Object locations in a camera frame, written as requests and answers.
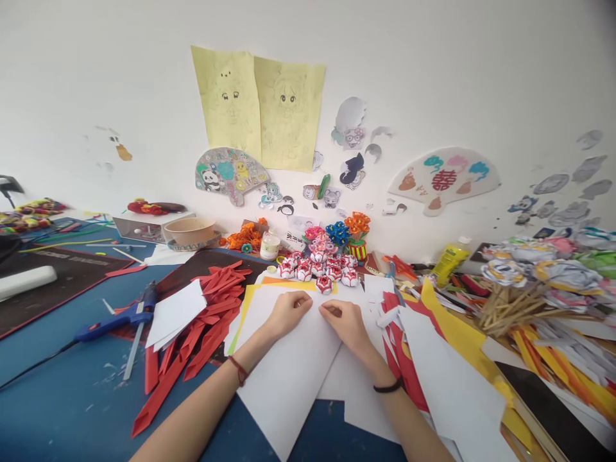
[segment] paper rose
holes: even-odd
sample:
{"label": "paper rose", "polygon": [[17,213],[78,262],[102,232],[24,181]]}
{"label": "paper rose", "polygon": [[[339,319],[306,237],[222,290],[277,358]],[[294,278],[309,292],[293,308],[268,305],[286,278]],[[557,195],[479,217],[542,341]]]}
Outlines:
{"label": "paper rose", "polygon": [[492,260],[481,267],[483,277],[501,286],[524,287],[524,269],[515,261]]}

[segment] wooden stick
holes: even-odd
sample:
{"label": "wooden stick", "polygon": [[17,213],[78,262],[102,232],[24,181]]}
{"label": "wooden stick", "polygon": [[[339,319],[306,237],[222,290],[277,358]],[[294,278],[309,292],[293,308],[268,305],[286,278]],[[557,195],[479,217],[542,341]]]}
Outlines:
{"label": "wooden stick", "polygon": [[137,263],[145,264],[145,262],[142,262],[142,261],[141,261],[141,260],[139,260],[138,258],[135,258],[135,257],[133,257],[132,255],[127,254],[126,252],[122,252],[121,250],[118,250],[118,249],[117,249],[117,248],[115,248],[115,247],[113,247],[113,249],[114,249],[116,252],[119,252],[119,253],[121,253],[122,255],[127,256],[127,257],[128,257],[128,258],[130,258],[131,260],[136,261]]}

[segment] yellow paper drawing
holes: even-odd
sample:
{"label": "yellow paper drawing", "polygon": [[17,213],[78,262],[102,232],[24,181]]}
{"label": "yellow paper drawing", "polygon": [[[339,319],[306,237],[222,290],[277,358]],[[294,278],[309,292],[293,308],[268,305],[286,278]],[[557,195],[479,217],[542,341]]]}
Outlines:
{"label": "yellow paper drawing", "polygon": [[192,46],[210,148],[235,148],[261,161],[261,121],[254,59]]}
{"label": "yellow paper drawing", "polygon": [[325,66],[255,57],[255,79],[261,110],[261,164],[311,172]]}

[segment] black cable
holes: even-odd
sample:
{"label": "black cable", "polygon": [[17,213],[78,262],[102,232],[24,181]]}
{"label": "black cable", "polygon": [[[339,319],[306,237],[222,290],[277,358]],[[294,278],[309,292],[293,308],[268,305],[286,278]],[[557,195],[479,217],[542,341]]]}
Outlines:
{"label": "black cable", "polygon": [[2,386],[0,386],[0,390],[2,390],[5,386],[9,385],[9,383],[12,383],[14,381],[16,381],[19,377],[21,377],[24,374],[27,374],[28,372],[30,372],[32,369],[35,369],[37,367],[39,367],[41,364],[46,363],[47,361],[49,361],[52,358],[55,358],[57,355],[59,355],[60,353],[64,353],[66,350],[68,350],[69,348],[71,348],[74,345],[77,345],[79,343],[79,340],[72,340],[70,343],[64,345],[59,351],[57,351],[56,353],[54,353],[53,355],[37,362],[36,364],[34,364],[33,366],[30,366],[28,369],[24,370],[23,372],[17,374],[15,377],[13,377],[12,379],[10,379],[8,382],[4,383]]}

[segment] black cutting mat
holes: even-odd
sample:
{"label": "black cutting mat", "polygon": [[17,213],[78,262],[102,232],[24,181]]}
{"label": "black cutting mat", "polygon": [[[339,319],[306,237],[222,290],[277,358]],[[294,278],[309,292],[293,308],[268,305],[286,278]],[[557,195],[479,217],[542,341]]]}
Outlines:
{"label": "black cutting mat", "polygon": [[0,339],[104,281],[105,273],[132,263],[61,248],[13,254],[0,264],[0,278],[52,266],[58,279],[0,302]]}

